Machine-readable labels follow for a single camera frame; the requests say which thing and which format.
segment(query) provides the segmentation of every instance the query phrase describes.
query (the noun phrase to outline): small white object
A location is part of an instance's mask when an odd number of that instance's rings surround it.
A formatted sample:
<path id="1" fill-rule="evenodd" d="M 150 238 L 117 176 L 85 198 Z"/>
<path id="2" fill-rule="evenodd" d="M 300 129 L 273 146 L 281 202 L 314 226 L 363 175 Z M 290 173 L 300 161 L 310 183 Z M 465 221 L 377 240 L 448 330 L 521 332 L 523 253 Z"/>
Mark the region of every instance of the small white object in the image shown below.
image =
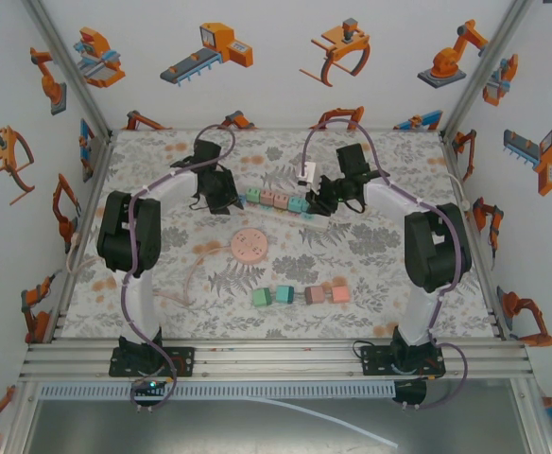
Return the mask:
<path id="1" fill-rule="evenodd" d="M 305 161 L 304 172 L 302 175 L 302 165 L 299 164 L 297 166 L 297 184 L 299 186 L 305 186 L 308 192 L 310 189 L 314 192 L 318 192 L 320 186 L 318 165 L 316 163 Z"/>

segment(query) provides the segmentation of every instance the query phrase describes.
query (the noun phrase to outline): conveyor illustration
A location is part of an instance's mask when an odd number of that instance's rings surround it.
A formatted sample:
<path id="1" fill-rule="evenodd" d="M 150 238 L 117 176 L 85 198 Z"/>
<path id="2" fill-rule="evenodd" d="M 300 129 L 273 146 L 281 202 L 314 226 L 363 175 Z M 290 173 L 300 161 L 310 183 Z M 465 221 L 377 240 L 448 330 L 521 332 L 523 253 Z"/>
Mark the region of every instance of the conveyor illustration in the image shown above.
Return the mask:
<path id="1" fill-rule="evenodd" d="M 211 65 L 234 61 L 246 68 L 253 64 L 253 51 L 249 45 L 234 38 L 234 30 L 221 23 L 206 23 L 200 26 L 203 47 L 182 61 L 170 66 L 161 73 L 161 79 L 177 83 L 190 80 Z"/>

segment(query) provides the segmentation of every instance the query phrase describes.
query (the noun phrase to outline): white cable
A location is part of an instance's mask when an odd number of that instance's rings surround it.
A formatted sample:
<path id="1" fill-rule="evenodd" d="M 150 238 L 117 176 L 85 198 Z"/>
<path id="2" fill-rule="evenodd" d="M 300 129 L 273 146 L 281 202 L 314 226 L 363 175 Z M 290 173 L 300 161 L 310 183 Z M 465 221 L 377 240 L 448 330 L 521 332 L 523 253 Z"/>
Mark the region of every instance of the white cable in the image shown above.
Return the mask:
<path id="1" fill-rule="evenodd" d="M 458 180 L 458 178 L 449 172 L 438 172 L 436 175 L 443 175 L 448 178 L 450 178 L 452 181 L 454 181 L 457 184 L 458 191 L 461 193 L 461 210 L 462 211 L 469 211 L 472 207 L 470 202 L 467 200 L 467 197 L 465 196 L 465 191 L 463 190 L 463 184 Z"/>
<path id="2" fill-rule="evenodd" d="M 391 446 L 396 449 L 398 448 L 397 443 L 394 443 L 386 438 L 380 437 L 379 435 L 375 435 L 372 432 L 368 432 L 363 428 L 359 428 L 358 426 L 354 426 L 353 424 L 337 419 L 333 416 L 329 416 L 328 414 L 318 413 L 317 411 L 305 409 L 304 407 L 299 407 L 297 405 L 287 404 L 279 400 L 262 399 L 259 397 L 243 397 L 241 400 L 249 400 L 250 402 L 258 402 L 260 404 L 275 405 L 278 407 L 285 407 L 286 409 L 290 409 L 290 410 L 300 411 L 301 413 L 306 413 L 312 416 L 316 416 L 317 418 L 324 419 L 325 421 L 330 421 L 331 423 L 339 424 L 340 426 L 354 430 L 366 437 L 372 438 L 376 442 L 383 443 L 385 445 Z"/>

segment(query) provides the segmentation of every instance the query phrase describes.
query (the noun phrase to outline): mint green block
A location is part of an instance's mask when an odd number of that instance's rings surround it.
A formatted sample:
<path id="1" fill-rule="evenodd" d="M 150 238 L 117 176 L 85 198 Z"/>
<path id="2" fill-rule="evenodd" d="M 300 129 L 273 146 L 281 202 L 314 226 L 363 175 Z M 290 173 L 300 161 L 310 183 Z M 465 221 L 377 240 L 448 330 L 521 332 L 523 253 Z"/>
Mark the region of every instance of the mint green block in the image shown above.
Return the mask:
<path id="1" fill-rule="evenodd" d="M 253 291 L 253 305 L 255 307 L 266 307 L 272 304 L 272 295 L 269 288 L 258 288 Z"/>
<path id="2" fill-rule="evenodd" d="M 252 203 L 259 203 L 259 197 L 261 196 L 261 191 L 255 187 L 250 187 L 247 189 L 247 201 Z"/>

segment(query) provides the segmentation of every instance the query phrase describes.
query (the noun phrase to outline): white strip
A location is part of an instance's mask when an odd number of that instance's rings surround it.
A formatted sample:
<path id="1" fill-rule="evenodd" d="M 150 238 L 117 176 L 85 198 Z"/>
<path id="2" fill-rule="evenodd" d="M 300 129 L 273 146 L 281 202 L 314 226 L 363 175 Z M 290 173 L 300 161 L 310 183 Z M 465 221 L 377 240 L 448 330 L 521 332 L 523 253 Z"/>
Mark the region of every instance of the white strip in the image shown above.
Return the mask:
<path id="1" fill-rule="evenodd" d="M 278 400 L 259 399 L 259 398 L 253 398 L 253 397 L 247 397 L 247 398 L 240 399 L 240 400 L 248 400 L 250 402 L 259 402 L 261 404 L 275 405 L 275 406 L 278 406 L 278 407 L 285 407 L 286 409 L 300 411 L 301 413 L 311 414 L 312 416 L 316 416 L 317 418 L 323 419 L 325 421 L 330 421 L 331 423 L 339 424 L 340 426 L 343 426 L 345 428 L 349 428 L 349 429 L 351 429 L 355 432 L 358 432 L 362 435 L 365 435 L 369 438 L 372 438 L 373 440 L 375 440 L 379 443 L 383 443 L 384 445 L 391 446 L 395 449 L 398 448 L 397 443 L 394 443 L 394 442 L 392 442 L 392 441 L 390 441 L 386 438 L 380 437 L 379 435 L 376 435 L 372 432 L 368 432 L 367 430 L 365 430 L 363 428 L 359 428 L 359 427 L 354 426 L 350 423 L 347 423 L 345 421 L 337 419 L 333 416 L 329 416 L 328 414 L 318 413 L 317 411 L 308 410 L 308 409 L 305 409 L 304 407 L 298 407 L 297 405 L 287 404 L 285 402 L 279 402 Z"/>

